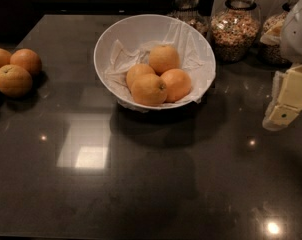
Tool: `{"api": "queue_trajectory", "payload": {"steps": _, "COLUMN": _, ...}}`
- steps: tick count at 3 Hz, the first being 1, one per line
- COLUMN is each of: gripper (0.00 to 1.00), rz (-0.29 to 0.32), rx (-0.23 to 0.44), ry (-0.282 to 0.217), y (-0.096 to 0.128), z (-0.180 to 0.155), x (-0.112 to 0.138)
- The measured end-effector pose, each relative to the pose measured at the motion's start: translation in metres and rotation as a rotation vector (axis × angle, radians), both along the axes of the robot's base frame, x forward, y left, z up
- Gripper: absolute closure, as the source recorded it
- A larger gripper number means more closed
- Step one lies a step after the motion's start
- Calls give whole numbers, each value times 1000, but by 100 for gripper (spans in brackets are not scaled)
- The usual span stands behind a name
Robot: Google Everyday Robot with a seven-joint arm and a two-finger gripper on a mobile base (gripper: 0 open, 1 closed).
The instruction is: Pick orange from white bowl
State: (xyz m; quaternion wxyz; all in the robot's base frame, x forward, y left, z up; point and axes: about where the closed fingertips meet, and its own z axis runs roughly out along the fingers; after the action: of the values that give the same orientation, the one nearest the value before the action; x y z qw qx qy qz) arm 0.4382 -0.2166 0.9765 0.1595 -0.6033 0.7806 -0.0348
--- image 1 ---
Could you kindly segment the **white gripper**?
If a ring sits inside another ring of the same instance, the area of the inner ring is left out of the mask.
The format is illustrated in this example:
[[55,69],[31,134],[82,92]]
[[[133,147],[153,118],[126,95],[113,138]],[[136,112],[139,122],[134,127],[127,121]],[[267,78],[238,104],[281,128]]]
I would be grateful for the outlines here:
[[285,72],[275,73],[272,100],[262,121],[265,129],[279,131],[287,128],[302,112],[302,0],[293,6],[285,21],[268,19],[263,25],[260,42],[270,46],[280,43],[281,56],[294,63]]

